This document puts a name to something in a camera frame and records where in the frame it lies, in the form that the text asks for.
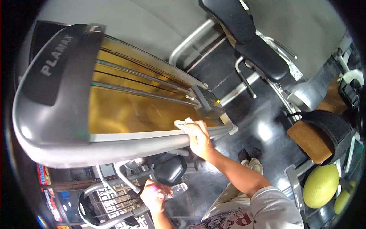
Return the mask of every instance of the pants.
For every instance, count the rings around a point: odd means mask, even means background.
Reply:
[[[241,162],[241,164],[260,173],[261,175],[263,175],[263,166],[258,161],[258,159],[252,158],[250,160],[250,162],[248,160],[243,160]],[[208,217],[209,213],[211,212],[211,210],[213,208],[217,207],[218,205],[220,205],[222,203],[226,203],[229,201],[250,202],[250,199],[247,195],[240,192],[231,182],[229,182],[228,185],[226,186],[226,189],[223,190],[223,192],[220,194],[220,196],[213,202],[211,207],[204,214],[204,216],[202,217],[202,220],[204,220]]]

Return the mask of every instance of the person's forearm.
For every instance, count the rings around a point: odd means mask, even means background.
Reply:
[[[261,174],[225,157],[215,149],[206,155],[207,158],[204,159],[220,170],[239,191],[249,198],[252,198],[259,189],[271,186]]]
[[[165,214],[165,211],[161,213],[151,213],[151,217],[153,218],[154,227],[156,229],[175,229],[174,225]]]

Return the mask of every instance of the black padded seat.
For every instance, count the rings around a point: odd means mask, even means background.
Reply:
[[[236,40],[235,50],[270,81],[278,82],[290,74],[288,64],[255,34],[254,22],[239,0],[199,0],[199,5],[225,26]]]
[[[288,64],[257,35],[245,44],[236,44],[235,50],[262,70],[272,82],[278,82],[290,74]]]

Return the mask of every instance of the hand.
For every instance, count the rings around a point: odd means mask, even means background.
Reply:
[[[192,152],[207,160],[208,155],[214,149],[211,144],[206,123],[201,120],[195,121],[194,123],[186,123],[185,126],[191,130],[192,135],[189,135],[189,142]]]
[[[169,186],[155,183],[148,179],[145,188],[141,193],[141,199],[150,209],[151,214],[157,214],[164,211],[165,195],[172,196],[173,191]]]

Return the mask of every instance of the pink fingernail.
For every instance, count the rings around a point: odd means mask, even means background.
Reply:
[[[154,192],[158,191],[158,187],[156,187],[155,185],[150,186],[151,189],[154,189]]]

